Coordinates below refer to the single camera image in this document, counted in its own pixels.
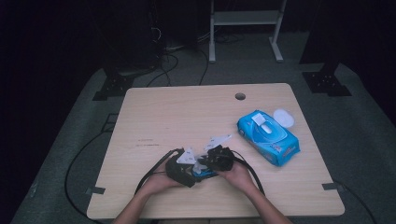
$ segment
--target blue package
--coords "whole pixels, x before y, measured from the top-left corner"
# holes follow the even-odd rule
[[[282,166],[300,151],[297,137],[260,110],[239,119],[237,127],[238,132],[273,165]]]

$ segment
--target person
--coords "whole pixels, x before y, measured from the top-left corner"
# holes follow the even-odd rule
[[[151,175],[142,188],[114,219],[113,224],[136,223],[141,212],[153,194],[160,193],[172,187],[182,187],[181,184],[169,178],[165,170],[165,162],[161,164],[154,175]],[[230,171],[217,171],[218,175],[226,179],[232,186],[241,190],[257,209],[264,223],[291,223],[254,185],[248,169],[235,161]]]

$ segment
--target white object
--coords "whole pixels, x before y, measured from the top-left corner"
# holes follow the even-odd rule
[[[211,137],[209,143],[205,147],[205,150],[208,151],[209,149],[217,147],[217,146],[221,145],[223,142],[230,139],[231,137],[232,136],[230,134],[217,136],[217,137]]]
[[[187,148],[184,153],[176,160],[179,164],[195,164],[196,160],[194,158],[194,153],[192,149],[189,147]]]
[[[294,125],[293,116],[284,109],[277,109],[274,111],[274,119],[284,128],[289,128]]]

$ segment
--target black cable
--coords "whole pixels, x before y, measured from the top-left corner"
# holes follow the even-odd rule
[[[247,167],[247,169],[250,171],[250,173],[253,175],[254,180],[256,181],[257,187],[259,188],[259,190],[262,192],[263,195],[265,195],[264,189],[262,188],[262,182],[260,182],[259,177],[257,176],[256,172],[253,170],[253,168],[246,162],[246,161],[242,161],[239,158],[234,157],[233,158],[234,161],[237,161],[243,165],[245,165]]]
[[[82,216],[84,216],[85,218],[87,218],[87,219],[93,221],[94,223],[100,223],[100,224],[102,224],[102,222],[100,222],[100,221],[98,221],[98,220],[93,220],[93,219],[89,218],[89,217],[87,216],[87,214],[83,213],[81,210],[79,210],[79,209],[76,207],[76,205],[73,203],[72,199],[70,198],[69,192],[68,192],[68,190],[67,190],[67,182],[68,182],[68,177],[69,177],[70,170],[71,170],[71,168],[72,168],[74,162],[75,162],[76,159],[78,158],[78,156],[81,154],[81,152],[83,152],[84,149],[87,148],[87,146],[88,146],[90,143],[92,143],[94,140],[96,140],[98,137],[100,137],[103,133],[107,133],[109,130],[112,130],[113,128],[114,128],[114,127],[110,127],[110,128],[105,129],[104,132],[100,132],[100,133],[97,134],[94,138],[92,138],[90,141],[88,141],[88,142],[79,150],[78,154],[73,158],[73,160],[72,160],[71,163],[69,164],[69,167],[67,168],[67,172],[66,172],[66,177],[65,177],[65,179],[64,179],[64,193],[65,193],[65,195],[66,195],[67,201],[69,201],[69,203],[73,206],[73,208],[74,208],[77,212],[79,212],[79,213],[80,213]]]
[[[209,59],[207,58],[207,56],[206,56],[206,54],[204,53],[204,51],[203,51],[203,50],[201,50],[201,49],[200,49],[200,51],[201,51],[201,52],[202,52],[202,54],[204,54],[204,56],[205,56],[205,60],[206,60],[206,66],[205,66],[204,73],[203,73],[203,74],[202,74],[202,76],[201,76],[201,80],[199,81],[199,86],[201,86],[201,84],[202,84],[202,81],[204,80],[204,77],[205,77],[205,75],[206,75],[207,68],[208,68],[208,66],[209,66]]]
[[[357,193],[355,193],[352,189],[350,189],[347,185],[345,185],[343,182],[338,181],[336,179],[332,179],[332,181],[334,181],[335,183],[341,185],[341,187],[343,187],[344,189],[346,189],[347,191],[349,191],[360,203],[361,205],[363,205],[364,209],[367,211],[367,213],[369,214],[371,220],[373,221],[374,224],[376,224],[376,220],[375,217],[373,215],[373,213],[371,212],[370,208],[367,206],[367,204],[361,199],[361,197],[359,197],[359,195]]]
[[[167,76],[168,76],[167,73],[170,72],[170,71],[172,71],[172,70],[174,70],[174,69],[176,68],[176,66],[178,65],[178,58],[177,58],[176,56],[172,55],[172,54],[168,54],[167,56],[170,56],[170,57],[173,57],[174,59],[176,59],[175,65],[173,65],[169,70],[166,70],[166,71],[162,72],[161,74],[159,74],[158,76],[154,77],[154,78],[146,85],[146,87],[149,87],[149,85],[151,85],[151,83],[154,82],[157,78],[159,78],[159,77],[161,77],[161,76],[163,76],[163,75],[167,75]]]
[[[168,159],[174,152],[179,151],[182,149],[173,149],[170,150],[168,153],[166,153],[155,165],[142,177],[140,180],[139,184],[136,187],[136,190],[134,191],[134,194],[136,194],[140,188],[142,188],[143,184],[146,182],[146,180],[154,174],[154,171],[166,160]]]

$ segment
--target wooden table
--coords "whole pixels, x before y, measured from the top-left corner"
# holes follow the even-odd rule
[[[235,95],[244,93],[245,100]],[[237,132],[242,116],[284,108],[295,118],[290,131],[301,152],[275,167]],[[268,199],[286,216],[338,216],[345,211],[304,115],[288,84],[133,88],[126,93],[111,137],[88,217],[113,218],[131,200],[143,175],[168,151],[204,152],[211,136],[231,134],[222,144],[242,154],[259,176]],[[151,197],[143,218],[258,217],[248,198],[221,177],[192,188],[173,188]]]

